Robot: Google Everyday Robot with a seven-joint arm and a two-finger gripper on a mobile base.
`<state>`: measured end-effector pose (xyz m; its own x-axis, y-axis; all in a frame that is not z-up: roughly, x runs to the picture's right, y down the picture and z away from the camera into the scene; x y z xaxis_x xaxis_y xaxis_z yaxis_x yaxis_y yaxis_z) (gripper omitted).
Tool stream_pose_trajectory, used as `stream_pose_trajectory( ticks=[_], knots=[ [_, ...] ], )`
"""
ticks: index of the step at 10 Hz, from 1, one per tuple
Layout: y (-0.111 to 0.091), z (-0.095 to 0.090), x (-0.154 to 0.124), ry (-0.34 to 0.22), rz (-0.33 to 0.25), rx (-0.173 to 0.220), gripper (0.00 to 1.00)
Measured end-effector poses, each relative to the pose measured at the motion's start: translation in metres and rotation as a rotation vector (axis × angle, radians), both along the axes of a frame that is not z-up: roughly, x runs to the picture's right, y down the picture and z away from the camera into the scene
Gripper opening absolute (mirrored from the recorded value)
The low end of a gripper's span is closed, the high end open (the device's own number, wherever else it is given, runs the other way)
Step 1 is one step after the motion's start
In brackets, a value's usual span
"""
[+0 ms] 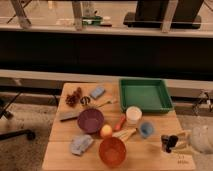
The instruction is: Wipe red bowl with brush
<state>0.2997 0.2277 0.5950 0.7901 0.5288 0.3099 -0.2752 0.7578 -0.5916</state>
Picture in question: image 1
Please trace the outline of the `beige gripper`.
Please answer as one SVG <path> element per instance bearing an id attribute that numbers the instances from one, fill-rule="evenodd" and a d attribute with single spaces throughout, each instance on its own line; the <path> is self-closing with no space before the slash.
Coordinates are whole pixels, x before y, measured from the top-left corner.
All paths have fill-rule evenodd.
<path id="1" fill-rule="evenodd" d="M 181 133 L 175 134 L 178 137 L 178 144 L 175 147 L 171 147 L 171 150 L 178 150 L 180 154 L 192 155 L 193 150 L 190 145 L 190 130 L 184 130 Z"/>

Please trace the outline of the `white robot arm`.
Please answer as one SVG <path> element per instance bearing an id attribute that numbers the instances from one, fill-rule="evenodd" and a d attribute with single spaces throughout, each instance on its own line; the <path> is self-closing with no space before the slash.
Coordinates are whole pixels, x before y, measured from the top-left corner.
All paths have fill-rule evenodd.
<path id="1" fill-rule="evenodd" d="M 194 155 L 213 154 L 213 126 L 196 126 L 177 134 L 177 144 L 172 153 Z"/>

